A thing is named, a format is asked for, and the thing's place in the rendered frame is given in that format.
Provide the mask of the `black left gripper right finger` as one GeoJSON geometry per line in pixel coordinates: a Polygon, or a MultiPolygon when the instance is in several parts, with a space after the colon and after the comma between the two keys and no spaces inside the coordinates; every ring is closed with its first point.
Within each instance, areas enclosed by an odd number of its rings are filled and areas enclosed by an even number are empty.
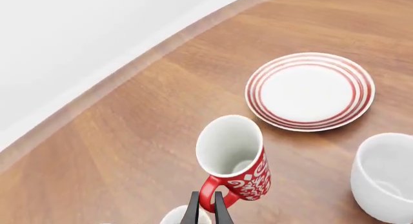
{"type": "Polygon", "coordinates": [[[222,192],[215,192],[214,210],[216,224],[234,224],[225,206],[222,192]]]}

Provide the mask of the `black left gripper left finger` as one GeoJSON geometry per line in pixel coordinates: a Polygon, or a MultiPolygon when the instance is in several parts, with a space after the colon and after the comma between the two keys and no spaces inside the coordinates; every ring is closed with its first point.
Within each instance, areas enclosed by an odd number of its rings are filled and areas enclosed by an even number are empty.
{"type": "Polygon", "coordinates": [[[199,192],[191,193],[189,204],[180,224],[198,224],[199,218],[199,192]]]}

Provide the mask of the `small white mug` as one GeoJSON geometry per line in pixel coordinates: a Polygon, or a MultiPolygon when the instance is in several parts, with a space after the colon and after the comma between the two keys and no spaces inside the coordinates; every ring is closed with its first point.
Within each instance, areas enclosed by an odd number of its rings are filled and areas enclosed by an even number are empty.
{"type": "MultiPolygon", "coordinates": [[[[185,215],[187,205],[182,205],[171,210],[161,220],[160,224],[180,224],[183,216],[185,215]]],[[[212,224],[212,220],[209,218],[207,212],[202,208],[199,209],[198,224],[212,224]]]]}

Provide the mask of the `white plate with red rings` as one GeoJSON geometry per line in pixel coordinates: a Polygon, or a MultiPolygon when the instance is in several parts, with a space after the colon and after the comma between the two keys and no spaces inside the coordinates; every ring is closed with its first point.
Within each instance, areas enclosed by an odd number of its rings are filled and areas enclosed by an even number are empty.
{"type": "Polygon", "coordinates": [[[371,107],[370,74],[345,57],[295,53],[259,67],[245,86],[249,109],[284,130],[319,132],[347,125],[371,107]]]}

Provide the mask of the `plain white mug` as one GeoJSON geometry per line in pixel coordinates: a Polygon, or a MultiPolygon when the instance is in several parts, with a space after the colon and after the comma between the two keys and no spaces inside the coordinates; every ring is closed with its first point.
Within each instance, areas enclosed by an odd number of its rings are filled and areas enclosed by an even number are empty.
{"type": "Polygon", "coordinates": [[[359,207],[393,224],[413,224],[413,136],[376,134],[360,144],[350,177],[359,207]]]}

